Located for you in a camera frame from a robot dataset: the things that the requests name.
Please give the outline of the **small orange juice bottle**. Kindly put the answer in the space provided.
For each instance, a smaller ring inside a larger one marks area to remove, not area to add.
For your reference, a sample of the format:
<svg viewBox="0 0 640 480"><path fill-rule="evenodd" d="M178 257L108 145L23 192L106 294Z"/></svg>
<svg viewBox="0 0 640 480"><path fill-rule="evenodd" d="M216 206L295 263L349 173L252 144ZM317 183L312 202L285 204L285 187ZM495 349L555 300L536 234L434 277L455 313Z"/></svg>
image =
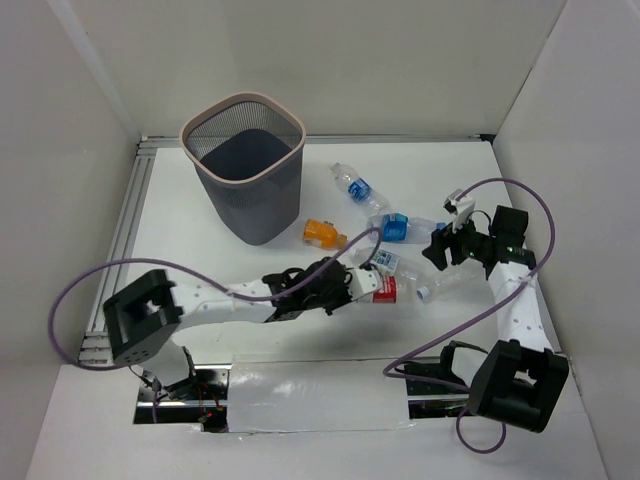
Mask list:
<svg viewBox="0 0 640 480"><path fill-rule="evenodd" d="M339 250L346 245L348 239L332 223L309 219L304 226L302 241L306 245L325 250Z"/></svg>

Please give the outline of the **green label water bottle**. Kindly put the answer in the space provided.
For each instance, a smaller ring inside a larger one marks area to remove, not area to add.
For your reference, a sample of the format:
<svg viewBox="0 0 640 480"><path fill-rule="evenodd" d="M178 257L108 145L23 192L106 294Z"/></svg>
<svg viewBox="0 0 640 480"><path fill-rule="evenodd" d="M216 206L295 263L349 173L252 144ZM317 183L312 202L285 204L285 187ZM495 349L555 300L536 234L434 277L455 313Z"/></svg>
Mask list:
<svg viewBox="0 0 640 480"><path fill-rule="evenodd" d="M393 276L413 286L421 299L426 299L435 293L436 287L427 277L426 269L417 262L408 260L391 251L379 248L373 252L373 247L351 248L349 258L355 264L370 264L381 275Z"/></svg>

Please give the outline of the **red label water bottle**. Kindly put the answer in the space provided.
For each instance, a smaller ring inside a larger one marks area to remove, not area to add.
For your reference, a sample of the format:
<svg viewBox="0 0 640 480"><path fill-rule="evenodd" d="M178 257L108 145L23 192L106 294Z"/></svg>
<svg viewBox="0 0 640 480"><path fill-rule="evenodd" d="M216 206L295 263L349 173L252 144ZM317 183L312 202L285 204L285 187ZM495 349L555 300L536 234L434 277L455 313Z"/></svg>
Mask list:
<svg viewBox="0 0 640 480"><path fill-rule="evenodd" d="M360 303L399 305L414 304L420 300L415 283L405 277L382 276L381 288L359 299Z"/></svg>

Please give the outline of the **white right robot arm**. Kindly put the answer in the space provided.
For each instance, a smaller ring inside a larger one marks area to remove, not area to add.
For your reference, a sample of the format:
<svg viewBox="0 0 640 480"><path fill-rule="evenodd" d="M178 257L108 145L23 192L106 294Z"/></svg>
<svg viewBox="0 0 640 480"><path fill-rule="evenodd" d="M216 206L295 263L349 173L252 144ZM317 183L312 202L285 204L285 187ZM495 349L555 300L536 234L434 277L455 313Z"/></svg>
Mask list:
<svg viewBox="0 0 640 480"><path fill-rule="evenodd" d="M450 342L440 355L436 379L448 392L467 386L471 414L540 433L564 388L569 364L554 353L542 325L537 261L524 247L528 214L499 206L488 233L481 233L471 218L474 207L474 201L447 201L454 219L433 233L422 254L440 271L467 260L482 265L497 309L497 341L490 351Z"/></svg>

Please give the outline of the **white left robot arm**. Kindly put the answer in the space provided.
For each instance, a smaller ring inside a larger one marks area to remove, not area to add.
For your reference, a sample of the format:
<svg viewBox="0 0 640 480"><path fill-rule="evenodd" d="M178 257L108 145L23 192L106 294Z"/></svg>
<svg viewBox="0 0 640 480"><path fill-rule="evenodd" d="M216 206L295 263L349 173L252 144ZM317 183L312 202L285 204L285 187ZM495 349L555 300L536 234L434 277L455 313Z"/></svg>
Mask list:
<svg viewBox="0 0 640 480"><path fill-rule="evenodd" d="M292 267L253 282L234 285L242 295L265 297L243 301L210 285L178 285L164 269L154 269L103 304L105 324L116 367L141 366L176 399L196 390L197 374L189 349L172 336L195 326L242 322L266 324L295 320L309 310L330 315L353 301L352 268L326 258L306 269Z"/></svg>

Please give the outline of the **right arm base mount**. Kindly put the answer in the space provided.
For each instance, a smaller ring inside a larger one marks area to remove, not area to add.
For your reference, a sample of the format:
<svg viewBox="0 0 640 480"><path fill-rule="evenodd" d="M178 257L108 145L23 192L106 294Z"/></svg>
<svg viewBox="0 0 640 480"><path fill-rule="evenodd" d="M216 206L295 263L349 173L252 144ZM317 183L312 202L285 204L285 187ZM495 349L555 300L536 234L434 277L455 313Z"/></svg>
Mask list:
<svg viewBox="0 0 640 480"><path fill-rule="evenodd" d="M435 357L409 361L396 370L463 385L462 380L446 373ZM409 418L412 420L456 417L468 402L467 393L450 386L411 379L406 379L405 384Z"/></svg>

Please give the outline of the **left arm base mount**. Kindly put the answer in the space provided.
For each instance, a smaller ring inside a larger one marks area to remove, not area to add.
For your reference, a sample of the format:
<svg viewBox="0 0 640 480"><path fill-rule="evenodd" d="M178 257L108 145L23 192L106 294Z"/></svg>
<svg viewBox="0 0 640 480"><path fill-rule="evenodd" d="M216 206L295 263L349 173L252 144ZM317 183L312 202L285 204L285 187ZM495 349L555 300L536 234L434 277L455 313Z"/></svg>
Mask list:
<svg viewBox="0 0 640 480"><path fill-rule="evenodd" d="M201 432L227 433L231 368L231 363L196 364L178 387L158 386L151 371L129 368L139 381L133 424L188 424Z"/></svg>

